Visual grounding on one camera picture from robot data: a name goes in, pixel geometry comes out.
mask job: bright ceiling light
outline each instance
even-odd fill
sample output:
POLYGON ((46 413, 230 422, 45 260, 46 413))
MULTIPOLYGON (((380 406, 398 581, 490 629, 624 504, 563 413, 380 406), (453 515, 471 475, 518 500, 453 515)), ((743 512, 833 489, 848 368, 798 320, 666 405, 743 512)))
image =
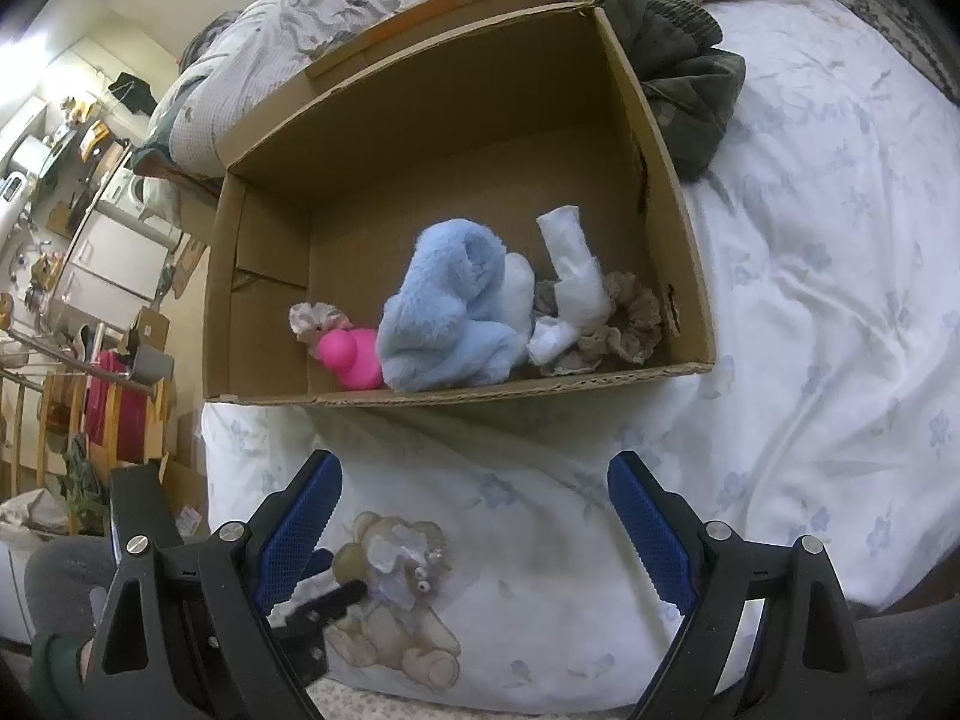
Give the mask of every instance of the bright ceiling light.
POLYGON ((49 62, 42 34, 0 46, 0 103, 30 94, 49 62))

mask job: teddy bear print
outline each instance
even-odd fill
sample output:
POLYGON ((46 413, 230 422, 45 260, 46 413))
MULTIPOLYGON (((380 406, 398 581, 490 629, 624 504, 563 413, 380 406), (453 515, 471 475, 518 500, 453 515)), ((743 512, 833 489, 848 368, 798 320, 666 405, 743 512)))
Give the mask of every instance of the teddy bear print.
POLYGON ((368 600, 326 629, 329 646, 351 666, 380 664, 428 688, 452 688, 460 642, 430 607, 450 570, 440 526, 363 512, 352 537, 334 556, 333 576, 366 581, 368 600))

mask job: pink rubber duck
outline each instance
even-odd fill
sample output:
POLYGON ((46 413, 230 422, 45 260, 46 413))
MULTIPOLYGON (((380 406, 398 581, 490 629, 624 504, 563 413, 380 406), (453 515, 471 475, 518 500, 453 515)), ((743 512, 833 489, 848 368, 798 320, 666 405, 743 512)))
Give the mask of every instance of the pink rubber duck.
POLYGON ((376 330, 331 330, 317 341, 317 359, 337 374, 344 389, 377 389, 383 384, 383 371, 373 348, 375 343, 376 330))

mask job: metal screw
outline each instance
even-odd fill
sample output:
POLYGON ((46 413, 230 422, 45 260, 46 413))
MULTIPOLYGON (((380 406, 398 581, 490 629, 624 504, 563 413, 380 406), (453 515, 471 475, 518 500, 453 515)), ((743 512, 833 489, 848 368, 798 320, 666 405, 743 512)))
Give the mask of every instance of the metal screw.
POLYGON ((220 541, 238 541, 243 538, 244 527, 242 522, 227 522, 220 528, 220 541))
POLYGON ((800 539, 800 546, 810 552, 811 555, 819 555, 820 552, 824 551, 824 543, 817 536, 804 536, 800 539))
POLYGON ((140 555, 150 546, 150 539, 147 536, 134 536, 127 542, 127 552, 131 555, 140 555))
POLYGON ((732 534, 733 531, 726 522, 715 519, 713 522, 707 522, 707 535, 714 541, 726 541, 732 534))

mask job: blue plush toy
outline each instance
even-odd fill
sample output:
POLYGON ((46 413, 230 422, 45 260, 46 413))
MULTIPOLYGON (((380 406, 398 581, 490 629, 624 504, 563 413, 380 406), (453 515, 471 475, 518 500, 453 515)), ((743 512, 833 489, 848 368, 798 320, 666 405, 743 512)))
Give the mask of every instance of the blue plush toy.
POLYGON ((505 256, 490 229, 464 218, 421 233, 377 330, 376 354, 392 389, 506 380, 520 339, 500 321, 505 256))

